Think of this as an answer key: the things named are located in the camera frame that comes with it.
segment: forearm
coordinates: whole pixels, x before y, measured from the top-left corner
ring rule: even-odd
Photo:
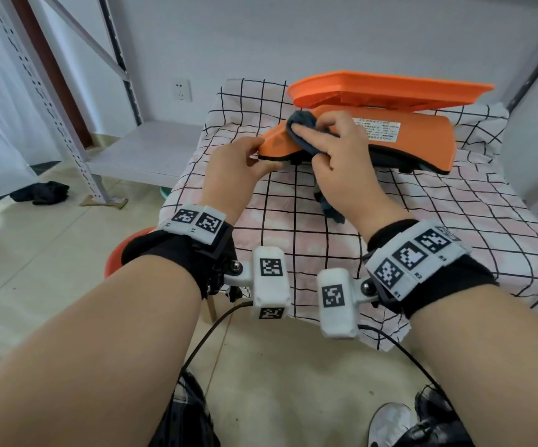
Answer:
[[[118,270],[0,361],[0,446],[146,445],[199,310],[173,262],[147,255]]]
[[[538,314],[485,285],[420,309],[410,323],[476,445],[538,445]]]

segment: white shelf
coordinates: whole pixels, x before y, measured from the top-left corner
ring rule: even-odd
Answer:
[[[146,122],[87,162],[93,174],[173,187],[188,164],[202,127]]]

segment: person's right hand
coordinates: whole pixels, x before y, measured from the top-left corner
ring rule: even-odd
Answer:
[[[317,130],[334,126],[340,138]],[[327,201],[367,242],[377,231],[395,221],[411,219],[403,207],[389,199],[379,186],[370,161],[369,138],[345,111],[319,116],[317,130],[292,124],[295,134],[324,154],[312,158],[312,168]]]

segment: checkered tablecloth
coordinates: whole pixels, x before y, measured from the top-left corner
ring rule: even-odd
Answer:
[[[161,209],[163,221],[197,202],[209,156],[216,147],[247,135],[263,134],[295,111],[287,82],[228,80],[217,95],[195,153]],[[508,113],[501,105],[467,105],[425,111],[448,117],[455,126],[457,153],[448,176],[377,169],[384,191],[418,219],[439,219],[473,248],[473,257],[493,271],[500,284],[538,312],[538,220],[504,180],[497,157]],[[277,246],[288,260],[294,296],[291,315],[318,323],[316,276],[343,267],[354,278],[367,272],[360,262],[366,245],[349,223],[326,219],[313,195],[310,165],[287,165],[260,181],[235,226],[240,260],[258,245]],[[408,321],[385,308],[361,307],[361,323],[401,340]],[[363,341],[378,349],[392,344],[373,332]]]

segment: dark blue cloth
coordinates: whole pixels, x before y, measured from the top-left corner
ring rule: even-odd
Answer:
[[[296,111],[294,114],[292,114],[288,120],[286,121],[286,131],[288,134],[292,137],[292,139],[298,144],[303,150],[307,151],[312,157],[314,157],[317,154],[322,154],[320,150],[318,150],[315,146],[310,144],[310,142],[305,141],[303,138],[298,136],[294,133],[292,130],[292,124],[301,124],[304,127],[308,127],[310,129],[315,129],[317,125],[317,118],[314,117],[314,114],[312,114],[310,111]],[[328,129],[323,130],[324,133],[332,134],[333,136],[337,136],[339,138],[338,134],[331,133]],[[331,204],[325,199],[325,196],[323,196],[323,193],[321,192],[321,189],[318,187],[317,180],[315,179],[315,193],[314,198],[321,204],[321,208],[323,209],[323,214],[327,218],[333,219],[335,222],[339,224],[345,223],[345,217],[335,210]]]

